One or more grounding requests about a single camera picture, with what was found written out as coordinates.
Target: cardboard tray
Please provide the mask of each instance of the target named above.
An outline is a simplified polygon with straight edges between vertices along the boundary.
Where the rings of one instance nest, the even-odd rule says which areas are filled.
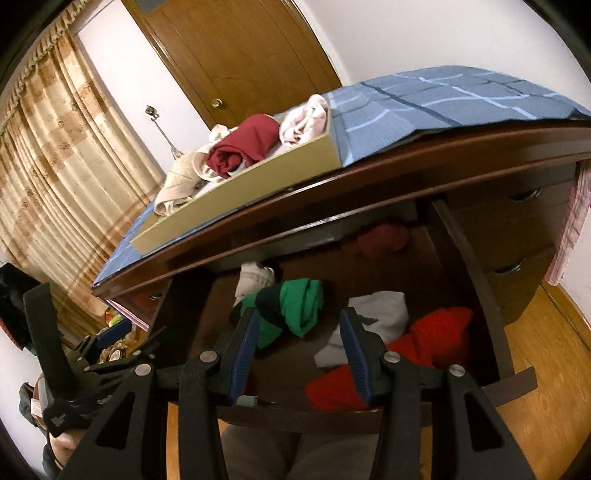
[[[341,166],[329,111],[324,133],[292,150],[256,163],[203,196],[187,202],[170,216],[153,213],[131,244],[145,255],[224,213]]]

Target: white wall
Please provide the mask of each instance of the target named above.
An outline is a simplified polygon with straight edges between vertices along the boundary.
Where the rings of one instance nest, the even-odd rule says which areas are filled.
[[[558,34],[522,0],[295,0],[348,85],[438,65],[522,77],[591,108]]]
[[[27,463],[43,473],[45,437],[18,411],[18,389],[24,382],[34,386],[41,375],[41,367],[36,356],[26,350],[20,351],[4,332],[0,332],[0,358],[0,419]]]
[[[560,284],[591,325],[591,213],[587,214]]]
[[[149,116],[176,148],[188,152],[207,143],[209,128],[173,79],[120,0],[91,4],[74,26],[74,38],[86,52],[123,117],[164,172],[174,162],[170,147]]]

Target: drawer handle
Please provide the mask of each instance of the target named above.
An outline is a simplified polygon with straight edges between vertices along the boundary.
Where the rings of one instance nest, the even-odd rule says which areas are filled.
[[[506,267],[497,268],[492,272],[496,275],[507,275],[509,273],[518,272],[519,270],[521,270],[521,267],[523,267],[524,262],[525,258],[522,258],[521,260],[515,263],[509,264]]]
[[[509,197],[509,200],[515,203],[524,203],[528,202],[529,200],[535,199],[542,191],[542,187],[529,190],[527,192],[518,193],[517,195],[512,195]]]

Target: wooden door frame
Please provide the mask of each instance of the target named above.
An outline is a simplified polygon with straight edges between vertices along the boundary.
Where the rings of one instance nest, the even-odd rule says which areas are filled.
[[[268,7],[269,3],[277,0],[259,1],[270,12]],[[316,38],[315,33],[311,29],[306,19],[301,14],[300,9],[293,2],[293,0],[280,1],[283,7],[289,12],[292,19],[295,21],[296,25],[304,35],[304,37],[306,38],[307,44],[310,46],[312,52],[314,53],[314,56],[319,61],[323,73],[331,79],[335,88],[339,87],[341,85],[340,79],[336,74],[335,69],[333,68],[328,56],[326,55],[326,52],[320,45],[318,38]],[[189,79],[183,73],[182,69],[178,66],[178,64],[168,53],[166,47],[158,39],[154,30],[146,21],[144,13],[141,11],[141,8],[138,6],[138,4],[135,3],[135,0],[122,0],[122,2],[127,11],[131,14],[131,17],[138,24],[139,29],[142,31],[146,39],[150,42],[153,49],[158,54],[160,60],[162,60],[168,71],[172,74],[173,78],[176,80],[178,85],[183,90],[184,94],[191,102],[191,104],[195,107],[197,113],[201,116],[205,124],[209,128],[212,128],[217,123],[213,115],[209,112],[209,110],[207,109],[207,105],[205,105],[201,97],[196,92],[195,88],[191,85]]]

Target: wooden door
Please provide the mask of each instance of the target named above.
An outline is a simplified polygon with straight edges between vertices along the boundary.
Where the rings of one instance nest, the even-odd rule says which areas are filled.
[[[340,86],[288,0],[124,0],[205,122],[229,127]]]

